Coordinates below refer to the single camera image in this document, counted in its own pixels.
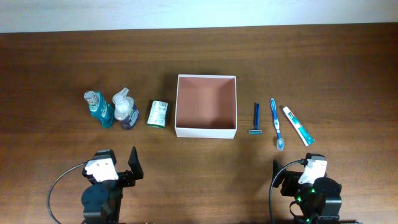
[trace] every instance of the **mouthwash bottle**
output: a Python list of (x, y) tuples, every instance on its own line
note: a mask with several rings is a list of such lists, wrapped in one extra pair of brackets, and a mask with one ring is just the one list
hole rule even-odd
[(104, 97), (99, 91), (87, 91), (85, 99), (93, 117), (98, 119), (102, 127), (109, 128), (113, 124), (113, 108), (106, 104)]
[(124, 88), (113, 96), (115, 106), (114, 117), (120, 121), (123, 129), (129, 130), (136, 125), (138, 120), (138, 109), (134, 104), (134, 100), (127, 96), (128, 88)]

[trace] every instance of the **white cap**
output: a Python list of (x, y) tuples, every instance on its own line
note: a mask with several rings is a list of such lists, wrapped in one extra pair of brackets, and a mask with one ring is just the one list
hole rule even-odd
[(128, 92), (129, 89), (124, 88), (122, 91), (113, 96), (112, 101), (116, 107), (116, 110), (118, 110), (120, 113), (125, 113), (130, 110), (131, 106), (129, 105), (129, 101), (126, 99)]
[(285, 112), (286, 115), (291, 112), (287, 106), (284, 107), (283, 111)]

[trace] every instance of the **toiletry item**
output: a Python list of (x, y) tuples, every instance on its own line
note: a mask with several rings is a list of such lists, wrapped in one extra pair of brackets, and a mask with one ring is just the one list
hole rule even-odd
[(98, 119), (102, 127), (109, 128), (113, 124), (113, 108), (110, 104), (106, 104), (104, 97), (99, 91), (87, 91), (85, 100), (93, 117)]
[(287, 119), (289, 119), (289, 121), (293, 124), (294, 129), (296, 129), (296, 132), (304, 142), (305, 146), (309, 146), (315, 142), (315, 140), (311, 137), (307, 130), (305, 130), (305, 128), (301, 125), (299, 120), (294, 116), (287, 106), (284, 107), (284, 113), (286, 114)]
[(150, 114), (147, 122), (148, 126), (155, 128), (165, 128), (168, 111), (168, 103), (154, 100), (152, 102), (152, 108), (150, 109)]
[(128, 88), (124, 88), (113, 96), (115, 105), (114, 117), (120, 121), (123, 129), (129, 130), (137, 123), (139, 112), (134, 100), (127, 96)]
[(254, 103), (254, 129), (249, 130), (249, 134), (262, 134), (259, 129), (260, 125), (260, 104)]
[(270, 103), (271, 103), (272, 114), (274, 115), (274, 126), (275, 126), (275, 130), (276, 130), (276, 135), (278, 135), (278, 140), (276, 142), (276, 148), (279, 151), (282, 151), (282, 150), (284, 150), (284, 139), (282, 139), (282, 137), (280, 136), (279, 120), (278, 120), (278, 114), (276, 113), (275, 100), (273, 98), (271, 98)]

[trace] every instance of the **pump nozzle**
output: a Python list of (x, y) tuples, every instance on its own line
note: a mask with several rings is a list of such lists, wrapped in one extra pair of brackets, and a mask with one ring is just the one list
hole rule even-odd
[(129, 101), (126, 99), (128, 92), (129, 92), (129, 89), (124, 88), (122, 91), (120, 91), (119, 93), (117, 93), (113, 96), (112, 101), (113, 101), (116, 109), (120, 113), (125, 113), (125, 112), (129, 111), (129, 108), (130, 108)]

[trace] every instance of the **toothbrush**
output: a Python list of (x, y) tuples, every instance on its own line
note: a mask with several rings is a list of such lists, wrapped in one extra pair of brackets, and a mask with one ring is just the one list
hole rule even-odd
[(273, 98), (271, 98), (271, 109), (272, 109), (272, 113), (274, 114), (274, 126), (275, 126), (275, 130), (276, 130), (276, 134), (278, 135), (278, 141), (276, 143), (276, 147), (279, 151), (282, 151), (282, 150), (284, 150), (284, 139), (282, 139), (280, 136), (279, 120), (278, 120), (278, 115), (276, 113), (275, 100)]

